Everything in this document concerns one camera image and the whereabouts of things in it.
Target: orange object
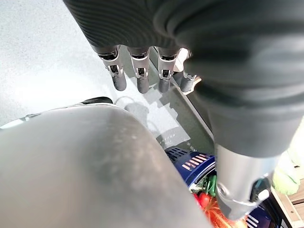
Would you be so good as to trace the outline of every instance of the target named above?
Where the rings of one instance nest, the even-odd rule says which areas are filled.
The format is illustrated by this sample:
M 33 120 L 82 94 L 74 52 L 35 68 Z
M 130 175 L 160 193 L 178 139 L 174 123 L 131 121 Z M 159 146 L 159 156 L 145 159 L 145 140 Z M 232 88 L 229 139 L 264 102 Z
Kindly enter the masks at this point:
M 214 228 L 247 228 L 246 218 L 239 221 L 228 220 L 219 209 L 217 198 L 211 198 L 204 212 Z

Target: wooden crate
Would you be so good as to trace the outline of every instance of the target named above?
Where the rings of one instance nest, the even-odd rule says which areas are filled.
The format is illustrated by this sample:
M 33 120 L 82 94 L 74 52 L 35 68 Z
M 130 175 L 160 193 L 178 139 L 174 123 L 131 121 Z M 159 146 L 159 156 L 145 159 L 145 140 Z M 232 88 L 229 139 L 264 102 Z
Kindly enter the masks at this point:
M 304 170 L 300 167 L 296 170 L 301 179 L 299 191 L 287 196 L 272 189 L 272 194 L 287 218 L 287 225 L 292 228 L 304 228 Z

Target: white stripe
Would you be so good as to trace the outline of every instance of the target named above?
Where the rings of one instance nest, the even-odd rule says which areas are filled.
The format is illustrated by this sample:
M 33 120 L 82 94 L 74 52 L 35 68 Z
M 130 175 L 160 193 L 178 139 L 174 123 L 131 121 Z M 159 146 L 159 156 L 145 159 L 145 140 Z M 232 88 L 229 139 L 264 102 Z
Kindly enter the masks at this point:
M 247 218 L 247 224 L 251 223 L 253 226 L 257 227 L 257 224 L 254 223 L 254 221 L 251 221 L 249 218 Z
M 251 218 L 252 220 L 254 220 L 256 223 L 258 223 L 258 220 L 254 217 L 252 217 L 251 215 L 248 215 L 248 218 Z
M 249 228 L 254 228 L 252 225 L 250 225 L 249 223 L 247 223 L 247 226 L 249 227 Z
M 258 208 L 261 208 L 262 210 L 265 210 L 264 208 L 262 208 L 260 205 L 258 205 Z

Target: red object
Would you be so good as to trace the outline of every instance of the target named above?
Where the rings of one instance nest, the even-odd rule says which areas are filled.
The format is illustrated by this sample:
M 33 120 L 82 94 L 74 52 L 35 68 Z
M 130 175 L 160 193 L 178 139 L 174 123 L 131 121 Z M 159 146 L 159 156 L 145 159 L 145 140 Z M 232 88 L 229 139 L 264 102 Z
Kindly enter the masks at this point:
M 199 203 L 201 207 L 204 209 L 210 202 L 210 196 L 204 192 L 199 195 Z
M 216 197 L 211 198 L 204 212 L 214 228 L 247 228 L 246 218 L 239 221 L 228 220 L 220 211 Z
M 199 201 L 199 197 L 197 196 L 197 194 L 192 193 L 192 195 L 194 196 L 196 203 L 197 203 L 197 204 L 199 205 L 199 207 L 201 208 L 200 201 Z

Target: gray concrete floor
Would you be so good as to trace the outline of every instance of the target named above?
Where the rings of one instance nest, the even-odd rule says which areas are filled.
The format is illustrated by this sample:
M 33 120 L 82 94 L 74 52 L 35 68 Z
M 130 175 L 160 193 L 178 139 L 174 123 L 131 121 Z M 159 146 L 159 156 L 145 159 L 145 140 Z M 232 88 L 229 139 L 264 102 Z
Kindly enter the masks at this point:
M 125 48 L 127 89 L 116 91 L 102 61 L 91 49 L 61 0 L 0 1 L 0 125 L 27 114 L 108 96 L 133 113 L 167 148 L 213 152 L 213 144 L 173 87 L 157 90 L 150 66 L 150 90 L 137 91 Z

